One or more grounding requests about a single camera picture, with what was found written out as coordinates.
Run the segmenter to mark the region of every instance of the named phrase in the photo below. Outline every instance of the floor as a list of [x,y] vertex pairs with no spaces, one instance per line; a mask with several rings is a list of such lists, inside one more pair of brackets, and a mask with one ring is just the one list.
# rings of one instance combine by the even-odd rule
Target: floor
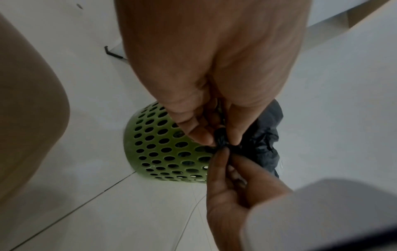
[[[217,250],[205,185],[148,181],[126,161],[123,128],[154,99],[127,62],[103,51],[118,36],[111,2],[82,0],[83,10],[72,0],[0,2],[71,105],[64,136],[0,208],[0,251],[173,251],[185,226],[177,250]],[[340,177],[397,193],[396,11],[391,0],[350,30],[343,15],[308,29],[278,97],[285,119],[276,148],[293,189]]]

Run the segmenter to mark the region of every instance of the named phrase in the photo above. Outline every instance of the bare leg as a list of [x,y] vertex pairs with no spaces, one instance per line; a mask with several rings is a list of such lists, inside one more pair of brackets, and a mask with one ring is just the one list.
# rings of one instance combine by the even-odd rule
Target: bare leg
[[50,66],[0,15],[0,201],[35,173],[69,121]]

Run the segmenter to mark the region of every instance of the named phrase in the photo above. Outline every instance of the white cord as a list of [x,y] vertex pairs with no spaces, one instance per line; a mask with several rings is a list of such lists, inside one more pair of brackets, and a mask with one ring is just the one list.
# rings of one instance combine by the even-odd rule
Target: white cord
[[178,245],[179,245],[179,243],[181,242],[181,239],[182,239],[182,236],[183,236],[183,233],[185,233],[185,230],[186,230],[186,227],[187,227],[187,224],[189,223],[189,221],[190,221],[190,218],[191,218],[191,216],[193,215],[193,212],[194,212],[194,210],[196,209],[196,207],[198,206],[198,204],[206,197],[207,195],[204,195],[198,202],[197,202],[197,204],[194,206],[194,208],[193,208],[193,210],[191,211],[191,213],[190,213],[190,215],[189,215],[189,218],[187,219],[187,222],[186,222],[186,225],[185,225],[185,227],[183,228],[183,231],[182,231],[182,233],[181,233],[181,236],[179,237],[179,240],[178,240],[178,242],[177,242],[177,245],[175,246],[175,249],[174,249],[174,251],[176,251],[177,250],[177,248],[178,248]]

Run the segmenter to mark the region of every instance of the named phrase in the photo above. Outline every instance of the green basket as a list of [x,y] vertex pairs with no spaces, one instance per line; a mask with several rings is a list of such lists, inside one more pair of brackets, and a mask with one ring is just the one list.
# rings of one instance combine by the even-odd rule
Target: green basket
[[132,168],[156,180],[206,183],[212,154],[192,141],[157,102],[135,113],[124,133]]

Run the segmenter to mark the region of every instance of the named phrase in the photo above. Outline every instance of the person's right hand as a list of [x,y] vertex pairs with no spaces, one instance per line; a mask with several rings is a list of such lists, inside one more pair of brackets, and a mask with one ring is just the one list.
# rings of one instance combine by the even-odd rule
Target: person's right hand
[[[248,158],[235,154],[229,156],[229,149],[224,148],[209,164],[207,220],[220,251],[241,251],[239,234],[250,209],[288,194],[291,189]],[[239,176],[246,180],[246,184],[239,180]]]
[[124,49],[142,84],[194,141],[242,135],[284,86],[311,0],[115,0]]

